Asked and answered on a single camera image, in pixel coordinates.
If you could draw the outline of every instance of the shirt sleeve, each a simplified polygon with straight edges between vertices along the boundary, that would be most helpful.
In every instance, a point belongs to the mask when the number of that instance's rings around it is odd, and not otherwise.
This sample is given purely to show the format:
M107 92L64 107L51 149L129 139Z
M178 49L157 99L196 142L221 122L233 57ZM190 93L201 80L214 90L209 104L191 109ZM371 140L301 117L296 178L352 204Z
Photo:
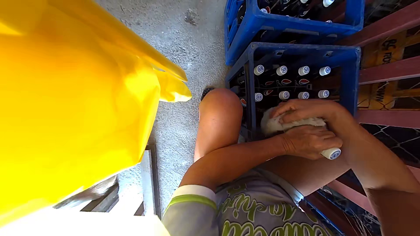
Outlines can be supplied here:
M175 190L162 223L171 236L215 236L216 194L200 185L184 185Z

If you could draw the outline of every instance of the knee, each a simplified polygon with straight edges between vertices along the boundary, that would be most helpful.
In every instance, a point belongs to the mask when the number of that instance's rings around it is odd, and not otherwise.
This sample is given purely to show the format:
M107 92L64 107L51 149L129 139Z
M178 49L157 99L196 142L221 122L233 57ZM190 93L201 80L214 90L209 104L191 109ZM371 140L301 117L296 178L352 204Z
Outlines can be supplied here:
M229 107L234 110L242 110L242 105L238 96L229 89L214 89L210 91L200 103L200 107L204 104L212 104L220 107Z

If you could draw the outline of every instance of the white bottle cap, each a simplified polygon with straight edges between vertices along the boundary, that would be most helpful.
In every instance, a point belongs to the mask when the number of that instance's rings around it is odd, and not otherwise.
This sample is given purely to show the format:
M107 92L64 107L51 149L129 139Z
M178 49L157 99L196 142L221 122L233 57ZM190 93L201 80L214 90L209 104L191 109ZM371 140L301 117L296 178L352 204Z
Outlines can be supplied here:
M334 0L323 0L322 1L322 4L324 5L324 7L328 7L328 6L330 6L331 4L333 4L333 2L334 2Z
M246 107L247 106L247 101L245 99L241 98L241 104L242 104L243 107Z
M255 93L255 101L259 102L263 99L263 95L261 93Z
M264 72L264 66L263 65L257 65L255 68L254 68L254 74L255 75L260 75L260 74L262 74Z
M331 72L331 68L329 66L322 67L321 69L319 69L319 75L321 75L321 76L326 76L330 72Z
M287 100L287 99L289 99L289 97L290 97L290 93L289 93L288 91L281 91L281 92L278 94L278 97L279 97L281 100Z
M300 76L304 76L309 73L309 66L302 66L298 70Z
M280 66L277 68L276 73L278 76L282 76L287 73L287 67L286 66Z
M330 96L330 91L328 90L321 90L318 92L319 98L327 98L328 96Z
M299 99L308 99L309 98L309 93L308 92L300 92L297 95L297 98L299 98Z
M330 160L334 160L337 157L339 157L341 154L341 149L337 148L337 147L333 147L330 148L328 150L324 150L321 152L321 155L330 159Z

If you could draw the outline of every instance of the gray shirt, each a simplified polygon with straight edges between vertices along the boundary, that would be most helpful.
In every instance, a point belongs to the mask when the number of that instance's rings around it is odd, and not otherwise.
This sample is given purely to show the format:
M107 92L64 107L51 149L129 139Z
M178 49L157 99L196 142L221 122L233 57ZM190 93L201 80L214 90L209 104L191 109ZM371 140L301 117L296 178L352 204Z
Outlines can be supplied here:
M330 236L288 193L251 170L216 193L198 185L178 188L162 222L171 236Z

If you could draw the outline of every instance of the blue plastic crate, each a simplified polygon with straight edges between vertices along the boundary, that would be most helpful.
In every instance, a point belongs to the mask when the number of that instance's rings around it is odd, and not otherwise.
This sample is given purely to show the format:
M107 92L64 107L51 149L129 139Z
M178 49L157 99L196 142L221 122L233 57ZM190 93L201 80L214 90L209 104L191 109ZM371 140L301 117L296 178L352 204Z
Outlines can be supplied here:
M239 25L237 13L246 1L247 9ZM302 44L332 44L332 42L351 35L363 28L365 0L346 1L345 21L343 24L294 18L260 11L258 0L227 0L225 7L225 58L226 65L232 66L259 30L293 32L305 34Z
M242 72L245 74L247 106L243 114L244 122L241 127L241 135L247 141L264 138L260 131L262 113L256 112L255 106L254 67L279 63L286 63L288 68L303 65L310 68L330 66L333 72L340 71L339 102L352 115L356 113L360 47L252 42L225 78L225 86L229 89L236 85L235 79Z

